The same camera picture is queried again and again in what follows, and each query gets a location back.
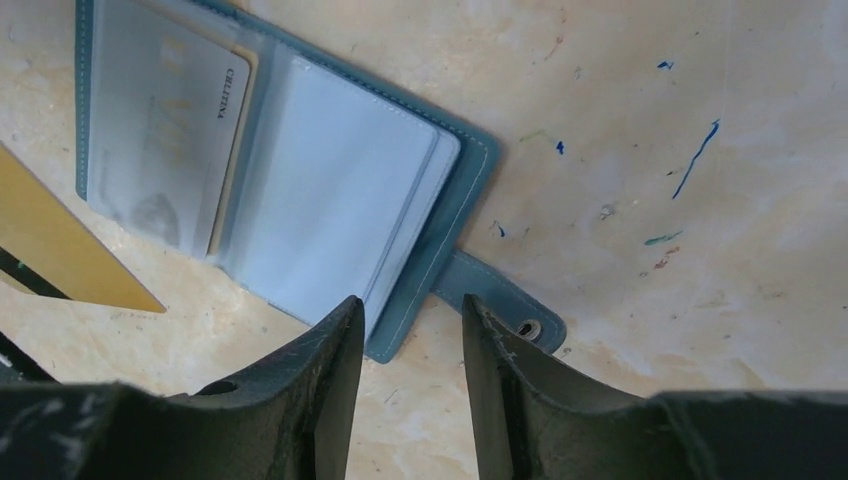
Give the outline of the teal leather card holder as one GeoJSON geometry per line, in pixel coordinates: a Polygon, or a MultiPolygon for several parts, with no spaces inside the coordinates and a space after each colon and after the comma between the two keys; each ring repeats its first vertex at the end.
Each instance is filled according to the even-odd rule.
{"type": "MultiPolygon", "coordinates": [[[[75,20],[76,190],[87,204],[93,11],[75,20]]],[[[258,41],[222,242],[205,259],[309,325],[363,301],[365,352],[388,363],[424,301],[480,297],[544,351],[564,321],[457,242],[501,151],[487,132],[223,1],[258,41]]]]}

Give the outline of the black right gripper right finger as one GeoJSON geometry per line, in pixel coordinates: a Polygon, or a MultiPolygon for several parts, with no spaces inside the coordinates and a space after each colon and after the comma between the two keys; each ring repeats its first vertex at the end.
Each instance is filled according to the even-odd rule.
{"type": "Polygon", "coordinates": [[[847,396],[670,391],[597,381],[463,302],[463,352],[483,479],[843,479],[847,396]]]}

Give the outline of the silver white card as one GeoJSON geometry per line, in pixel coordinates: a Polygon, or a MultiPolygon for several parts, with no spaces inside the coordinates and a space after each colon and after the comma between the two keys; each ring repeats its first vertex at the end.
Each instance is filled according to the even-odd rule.
{"type": "Polygon", "coordinates": [[[190,1],[99,1],[93,20],[88,204],[203,258],[254,59],[190,1]]]}

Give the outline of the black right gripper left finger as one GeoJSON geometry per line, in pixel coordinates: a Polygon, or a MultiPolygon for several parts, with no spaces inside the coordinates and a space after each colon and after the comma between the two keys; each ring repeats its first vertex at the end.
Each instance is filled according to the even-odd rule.
{"type": "Polygon", "coordinates": [[[342,479],[364,346],[348,297],[310,330],[195,394],[123,383],[1,389],[5,479],[342,479]]]}

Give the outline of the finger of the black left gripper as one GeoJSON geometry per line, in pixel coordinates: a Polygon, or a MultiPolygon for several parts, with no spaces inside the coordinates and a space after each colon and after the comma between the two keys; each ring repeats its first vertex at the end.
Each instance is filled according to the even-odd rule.
{"type": "Polygon", "coordinates": [[[52,382],[53,378],[35,360],[1,334],[1,383],[52,382]]]}

